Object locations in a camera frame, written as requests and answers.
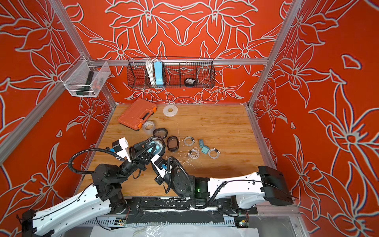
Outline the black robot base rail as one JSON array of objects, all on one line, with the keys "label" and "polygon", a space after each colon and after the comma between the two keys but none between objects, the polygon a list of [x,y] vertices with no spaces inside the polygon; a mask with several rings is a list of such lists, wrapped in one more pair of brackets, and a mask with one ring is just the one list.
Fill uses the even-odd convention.
[{"label": "black robot base rail", "polygon": [[97,218],[105,227],[139,227],[144,225],[219,225],[234,227],[257,214],[254,205],[240,209],[235,198],[213,201],[209,207],[198,210],[190,199],[178,197],[126,197],[127,208],[121,214],[106,214]]}]

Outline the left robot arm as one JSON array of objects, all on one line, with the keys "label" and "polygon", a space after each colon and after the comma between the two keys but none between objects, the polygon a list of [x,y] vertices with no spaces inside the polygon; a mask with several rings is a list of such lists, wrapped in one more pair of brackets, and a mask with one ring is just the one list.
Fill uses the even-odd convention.
[{"label": "left robot arm", "polygon": [[[74,160],[87,152],[106,153],[120,160],[120,166],[100,164],[94,171],[73,167]],[[156,137],[132,147],[90,148],[74,154],[68,162],[70,171],[91,175],[93,183],[81,193],[45,210],[28,210],[19,218],[24,237],[57,237],[83,222],[105,214],[120,214],[127,208],[122,183],[136,170],[146,170],[152,158],[165,153],[165,143]]]}]

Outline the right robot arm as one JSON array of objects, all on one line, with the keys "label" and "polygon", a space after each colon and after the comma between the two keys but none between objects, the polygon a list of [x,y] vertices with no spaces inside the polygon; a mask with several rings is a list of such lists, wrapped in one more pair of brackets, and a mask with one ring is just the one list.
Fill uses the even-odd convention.
[{"label": "right robot arm", "polygon": [[269,166],[260,166],[257,172],[239,177],[195,177],[174,157],[165,160],[156,155],[152,167],[159,185],[166,184],[168,192],[190,198],[196,209],[205,209],[213,201],[227,197],[235,197],[239,209],[250,209],[265,201],[275,206],[294,203],[283,173]]}]

